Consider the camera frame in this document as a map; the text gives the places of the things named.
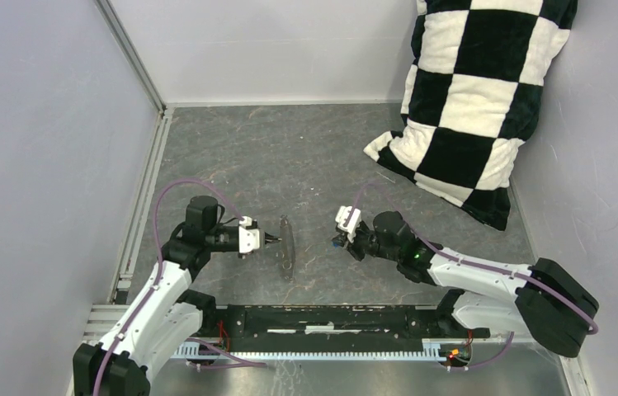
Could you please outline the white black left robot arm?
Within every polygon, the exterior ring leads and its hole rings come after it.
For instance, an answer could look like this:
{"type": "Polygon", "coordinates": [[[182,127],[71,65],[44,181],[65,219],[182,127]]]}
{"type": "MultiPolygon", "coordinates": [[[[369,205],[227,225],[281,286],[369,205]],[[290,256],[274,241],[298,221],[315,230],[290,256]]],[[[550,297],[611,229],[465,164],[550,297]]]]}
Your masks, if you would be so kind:
{"type": "Polygon", "coordinates": [[[111,330],[73,355],[76,395],[148,395],[165,364],[188,337],[210,335],[218,325],[215,298],[191,285],[215,252],[245,257],[281,238],[255,219],[222,220],[213,196],[194,196],[186,215],[162,246],[144,288],[111,330]]]}

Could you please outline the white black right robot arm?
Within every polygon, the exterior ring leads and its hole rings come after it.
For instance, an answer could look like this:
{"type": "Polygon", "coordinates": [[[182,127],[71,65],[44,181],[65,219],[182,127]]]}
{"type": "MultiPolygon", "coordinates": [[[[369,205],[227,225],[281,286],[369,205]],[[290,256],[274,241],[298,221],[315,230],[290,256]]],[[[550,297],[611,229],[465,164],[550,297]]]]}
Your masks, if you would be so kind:
{"type": "Polygon", "coordinates": [[[598,301],[553,260],[528,265],[467,256],[422,240],[398,211],[378,214],[369,227],[359,209],[343,206],[335,223],[333,244],[357,261],[391,261],[408,280],[449,290],[435,315],[437,330],[447,337],[479,328],[527,334],[572,358],[598,332],[598,301]]]}

